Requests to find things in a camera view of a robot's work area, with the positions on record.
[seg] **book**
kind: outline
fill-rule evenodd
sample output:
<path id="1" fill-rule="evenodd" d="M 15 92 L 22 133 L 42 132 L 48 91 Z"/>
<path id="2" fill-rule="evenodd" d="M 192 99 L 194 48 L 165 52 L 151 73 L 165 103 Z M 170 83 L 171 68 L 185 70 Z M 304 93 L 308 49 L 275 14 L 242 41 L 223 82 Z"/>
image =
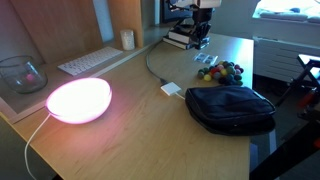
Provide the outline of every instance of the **book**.
<path id="1" fill-rule="evenodd" d="M 173 31 L 169 31 L 168 33 L 169 38 L 174 39 L 176 41 L 180 41 L 186 44 L 189 44 L 191 42 L 190 37 L 187 35 L 179 34 Z"/>
<path id="2" fill-rule="evenodd" d="M 169 38 L 168 35 L 164 36 L 164 37 L 162 38 L 162 40 L 163 40 L 164 42 L 167 42 L 167 43 L 169 43 L 169 44 L 172 44 L 172 45 L 174 45 L 174 46 L 177 46 L 177 47 L 179 47 L 179 48 L 181 48 L 181 49 L 187 50 L 187 49 L 193 48 L 193 44 L 187 44 L 187 43 L 183 43 L 183 42 L 176 41 L 176 40 L 174 40 L 174 39 Z"/>

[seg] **floor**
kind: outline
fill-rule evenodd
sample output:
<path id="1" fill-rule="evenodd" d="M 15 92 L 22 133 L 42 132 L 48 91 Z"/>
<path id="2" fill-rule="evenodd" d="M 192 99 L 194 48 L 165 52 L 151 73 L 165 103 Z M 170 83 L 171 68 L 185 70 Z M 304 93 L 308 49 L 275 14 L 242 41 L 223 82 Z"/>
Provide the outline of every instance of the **floor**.
<path id="1" fill-rule="evenodd" d="M 287 88 L 286 84 L 272 81 L 270 79 L 256 77 L 254 89 L 268 98 L 272 103 L 276 103 L 280 95 Z M 300 109 L 297 103 L 306 93 L 305 89 L 298 89 L 289 96 L 284 103 L 277 108 L 274 118 L 277 122 L 276 139 L 277 145 L 283 141 L 282 137 L 297 124 L 303 124 L 305 121 L 297 117 Z M 10 126 L 0 120 L 0 179 L 10 180 L 28 180 L 32 179 L 25 166 L 24 147 L 25 141 L 22 140 Z M 260 163 L 269 155 L 269 136 L 260 135 L 251 138 L 252 143 L 258 149 L 258 160 Z M 31 148 L 28 150 L 28 160 L 32 173 L 37 179 L 49 180 L 55 177 L 55 172 L 39 157 Z M 285 174 L 281 180 L 319 180 L 320 179 L 320 152 L 314 154 L 307 160 L 295 166 Z"/>
<path id="2" fill-rule="evenodd" d="M 254 89 L 261 95 L 276 104 L 281 95 L 288 88 L 288 84 L 268 78 L 256 76 Z M 283 138 L 292 129 L 299 129 L 306 123 L 298 118 L 303 109 L 298 108 L 298 103 L 309 91 L 308 88 L 296 88 L 285 101 L 277 107 L 274 115 L 276 121 L 276 142 L 281 145 Z M 263 161 L 270 153 L 269 135 L 254 136 L 251 142 L 258 146 L 258 163 Z M 313 154 L 297 166 L 284 173 L 280 180 L 319 180 L 320 179 L 320 151 Z"/>

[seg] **white keyboard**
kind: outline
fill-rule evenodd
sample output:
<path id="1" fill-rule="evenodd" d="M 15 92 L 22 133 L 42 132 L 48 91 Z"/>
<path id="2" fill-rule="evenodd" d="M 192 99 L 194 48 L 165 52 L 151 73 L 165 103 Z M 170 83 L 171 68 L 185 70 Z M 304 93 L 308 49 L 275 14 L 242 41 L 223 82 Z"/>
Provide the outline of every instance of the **white keyboard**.
<path id="1" fill-rule="evenodd" d="M 61 64 L 58 68 L 72 76 L 75 76 L 106 62 L 121 53 L 123 53 L 123 51 L 107 46 L 90 54 Z"/>

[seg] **black bag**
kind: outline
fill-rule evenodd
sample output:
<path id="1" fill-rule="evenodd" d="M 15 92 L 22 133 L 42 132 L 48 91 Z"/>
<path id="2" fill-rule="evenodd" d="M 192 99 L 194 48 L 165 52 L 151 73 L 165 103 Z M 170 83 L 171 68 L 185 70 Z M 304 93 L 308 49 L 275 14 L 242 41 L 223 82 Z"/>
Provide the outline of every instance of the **black bag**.
<path id="1" fill-rule="evenodd" d="M 211 133 L 252 136 L 275 128 L 275 107 L 248 87 L 189 88 L 185 102 L 191 116 Z"/>

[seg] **desk lamp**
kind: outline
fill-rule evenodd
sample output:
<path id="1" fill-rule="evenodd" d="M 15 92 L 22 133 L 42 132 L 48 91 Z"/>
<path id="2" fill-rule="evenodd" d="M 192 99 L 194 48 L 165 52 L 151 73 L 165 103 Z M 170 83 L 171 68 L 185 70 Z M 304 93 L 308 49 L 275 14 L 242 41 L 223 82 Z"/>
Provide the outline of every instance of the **desk lamp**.
<path id="1" fill-rule="evenodd" d="M 62 122 L 82 124 L 104 113 L 111 97 L 111 88 L 105 80 L 83 78 L 53 91 L 46 101 L 46 107 L 53 117 Z"/>

